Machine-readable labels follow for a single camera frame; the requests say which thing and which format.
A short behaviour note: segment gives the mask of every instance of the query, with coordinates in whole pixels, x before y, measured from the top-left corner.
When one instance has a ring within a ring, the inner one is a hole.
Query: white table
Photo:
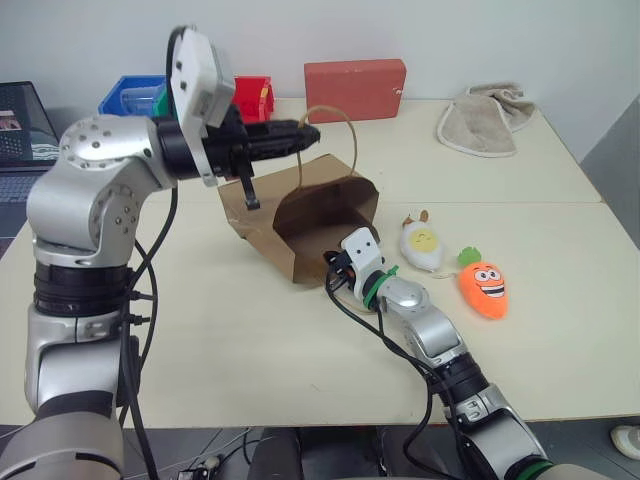
[[[278,105],[284,106],[281,115],[303,109],[300,101]],[[517,167],[499,159],[505,168],[496,172],[485,168],[494,159],[466,158],[435,142],[431,129],[443,107],[407,102],[397,120],[357,124],[359,170],[371,169],[381,189],[374,224],[389,263],[425,284],[487,377],[524,418],[638,413],[640,274],[631,240],[541,117],[517,134],[520,153],[510,159]],[[424,137],[411,137],[407,129],[423,117],[429,119]],[[337,130],[344,126],[321,128],[329,133],[320,152],[347,149],[342,136],[348,135]],[[386,155],[373,154],[369,142],[400,153],[387,161]],[[534,147],[546,172],[533,162]],[[425,163],[411,163],[425,174],[437,171],[433,175],[441,179],[428,190],[419,188],[415,174],[398,168],[410,163],[409,153],[420,151]],[[348,150],[341,154],[345,161],[348,155]],[[439,162],[439,155],[446,160]],[[282,168],[290,161],[260,168]],[[475,168],[475,177],[455,178],[449,162]],[[376,177],[376,168],[385,176]],[[544,188],[531,180],[545,177]],[[154,260],[161,297],[141,391],[148,426],[418,421],[424,385],[410,366],[335,309],[322,289],[290,284],[240,240],[215,191],[199,181],[185,182],[181,191],[174,228]],[[164,220],[167,198],[154,195],[144,207],[139,230],[144,245]],[[481,319],[463,302],[453,278],[434,279],[401,258],[400,223],[421,208],[430,211],[447,245],[443,270],[453,270],[453,257],[467,245],[504,270],[510,285],[505,320]],[[0,261],[0,424],[31,419],[22,394],[26,308],[33,290],[30,235],[25,227]],[[397,333],[391,324],[388,328]],[[443,420],[438,406],[433,420]]]

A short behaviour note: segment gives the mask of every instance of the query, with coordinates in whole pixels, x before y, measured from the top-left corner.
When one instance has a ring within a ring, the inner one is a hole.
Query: towel
[[[491,83],[468,88],[449,104],[436,134],[444,145],[479,157],[508,157],[516,153],[512,132],[525,127],[535,111],[520,100],[515,83]]]

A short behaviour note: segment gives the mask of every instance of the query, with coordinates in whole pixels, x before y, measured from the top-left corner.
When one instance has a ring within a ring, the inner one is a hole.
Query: cartoon face
[[[499,319],[507,313],[507,292],[502,272],[490,263],[468,265],[458,275],[465,300],[482,315]]]
[[[418,252],[433,252],[438,247],[438,238],[428,228],[418,228],[409,235],[411,248]]]

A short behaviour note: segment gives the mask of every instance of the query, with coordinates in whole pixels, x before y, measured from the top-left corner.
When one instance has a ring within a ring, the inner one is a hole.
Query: carrot plush toy
[[[462,296],[478,313],[498,320],[507,314],[507,290],[502,272],[491,263],[482,262],[475,247],[467,247],[458,255],[463,268],[458,274]]]

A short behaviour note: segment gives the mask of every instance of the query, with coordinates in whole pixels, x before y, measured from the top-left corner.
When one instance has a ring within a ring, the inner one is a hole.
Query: laptop keyboard
[[[38,175],[0,177],[0,203],[24,203]]]

